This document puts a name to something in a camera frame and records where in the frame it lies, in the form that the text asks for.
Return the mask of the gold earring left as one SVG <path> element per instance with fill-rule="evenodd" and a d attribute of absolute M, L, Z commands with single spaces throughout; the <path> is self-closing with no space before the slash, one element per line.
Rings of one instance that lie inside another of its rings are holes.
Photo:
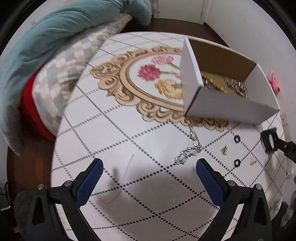
<path fill-rule="evenodd" d="M 224 147 L 221 149 L 221 151 L 222 151 L 222 154 L 223 154 L 223 155 L 227 155 L 227 152 L 228 152 L 228 148 L 227 148 L 227 146 L 224 146 Z"/>

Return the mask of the white door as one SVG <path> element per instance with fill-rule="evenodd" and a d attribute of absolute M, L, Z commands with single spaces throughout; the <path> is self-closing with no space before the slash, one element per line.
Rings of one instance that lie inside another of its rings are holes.
<path fill-rule="evenodd" d="M 209 3 L 208 0 L 153 0 L 152 16 L 203 24 Z"/>

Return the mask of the wall power strip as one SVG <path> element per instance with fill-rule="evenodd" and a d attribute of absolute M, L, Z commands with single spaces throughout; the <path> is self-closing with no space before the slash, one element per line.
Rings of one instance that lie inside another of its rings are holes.
<path fill-rule="evenodd" d="M 283 127 L 285 141 L 290 142 L 290 141 L 292 141 L 292 138 L 291 138 L 291 134 L 290 134 L 290 127 L 289 127 L 289 123 L 288 123 L 288 119 L 287 119 L 287 114 L 282 113 L 280 115 L 280 119 L 281 119 L 281 123 L 282 123 L 282 127 Z"/>

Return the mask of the white cardboard box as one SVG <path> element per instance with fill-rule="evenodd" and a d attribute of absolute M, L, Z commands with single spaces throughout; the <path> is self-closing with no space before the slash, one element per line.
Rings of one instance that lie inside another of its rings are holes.
<path fill-rule="evenodd" d="M 180 74 L 188 118 L 259 124 L 280 111 L 261 66 L 220 44 L 185 39 Z"/>

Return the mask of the white patterned tablecloth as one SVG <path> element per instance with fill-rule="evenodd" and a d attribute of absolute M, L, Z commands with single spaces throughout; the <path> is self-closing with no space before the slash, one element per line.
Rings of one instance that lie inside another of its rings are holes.
<path fill-rule="evenodd" d="M 95 158 L 102 177 L 81 211 L 101 240 L 198 240 L 218 211 L 196 171 L 204 158 L 226 180 L 265 192 L 275 217 L 285 189 L 282 153 L 266 154 L 260 125 L 197 120 L 180 113 L 185 36 L 134 32 L 110 37 L 78 80 L 60 123 L 51 184 L 73 180 Z M 227 146 L 227 155 L 221 149 Z M 250 166 L 251 158 L 257 161 Z"/>

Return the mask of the red blanket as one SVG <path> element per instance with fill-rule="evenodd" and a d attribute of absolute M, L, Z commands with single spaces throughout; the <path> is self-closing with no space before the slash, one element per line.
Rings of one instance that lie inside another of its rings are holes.
<path fill-rule="evenodd" d="M 33 130 L 40 136 L 54 143 L 56 137 L 45 127 L 43 124 L 33 101 L 32 90 L 34 80 L 39 72 L 39 69 L 33 73 L 33 75 L 28 79 L 25 87 L 23 89 L 21 103 L 19 110 L 25 119 L 29 122 L 29 125 Z"/>

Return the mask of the teal duvet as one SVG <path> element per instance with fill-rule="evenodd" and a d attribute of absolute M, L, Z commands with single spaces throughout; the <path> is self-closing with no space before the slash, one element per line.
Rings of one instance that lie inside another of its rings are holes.
<path fill-rule="evenodd" d="M 42 18 L 12 47 L 1 70 L 1 133 L 15 154 L 23 152 L 18 107 L 29 78 L 71 37 L 120 13 L 147 26 L 152 6 L 150 1 L 79 1 Z"/>

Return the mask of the gold earring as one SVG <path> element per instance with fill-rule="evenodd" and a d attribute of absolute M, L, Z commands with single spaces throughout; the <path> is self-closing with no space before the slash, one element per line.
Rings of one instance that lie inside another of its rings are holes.
<path fill-rule="evenodd" d="M 251 161 L 250 161 L 250 166 L 252 166 L 252 165 L 254 165 L 254 164 L 256 164 L 257 163 L 257 161 L 256 160 L 254 160 L 253 158 L 251 158 Z"/>
<path fill-rule="evenodd" d="M 227 148 L 227 146 L 224 146 L 224 147 L 221 149 L 221 151 L 222 151 L 222 154 L 223 154 L 223 155 L 227 155 L 227 152 L 228 152 L 228 148 Z"/>

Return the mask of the checkered bed mattress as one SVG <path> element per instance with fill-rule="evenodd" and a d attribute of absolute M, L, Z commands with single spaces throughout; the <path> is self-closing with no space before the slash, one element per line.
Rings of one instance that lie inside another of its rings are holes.
<path fill-rule="evenodd" d="M 110 36 L 120 33 L 131 20 L 130 14 L 123 13 L 114 21 L 78 33 L 39 69 L 32 98 L 37 110 L 34 120 L 45 138 L 55 140 L 71 93 L 87 63 Z"/>

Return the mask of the pink panther plush toy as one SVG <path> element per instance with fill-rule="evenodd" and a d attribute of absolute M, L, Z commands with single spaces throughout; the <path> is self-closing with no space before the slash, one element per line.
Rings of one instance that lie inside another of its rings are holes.
<path fill-rule="evenodd" d="M 272 69 L 269 70 L 267 80 L 271 85 L 271 88 L 273 89 L 274 94 L 277 95 L 280 92 L 280 84 L 276 80 L 275 72 Z"/>

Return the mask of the gold earring right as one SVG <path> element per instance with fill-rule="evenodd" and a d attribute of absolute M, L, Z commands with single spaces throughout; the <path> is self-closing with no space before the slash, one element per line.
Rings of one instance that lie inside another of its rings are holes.
<path fill-rule="evenodd" d="M 257 163 L 257 161 L 256 160 L 254 160 L 253 158 L 251 158 L 251 161 L 250 161 L 250 166 L 252 166 L 252 165 L 254 165 L 254 164 L 256 164 Z"/>

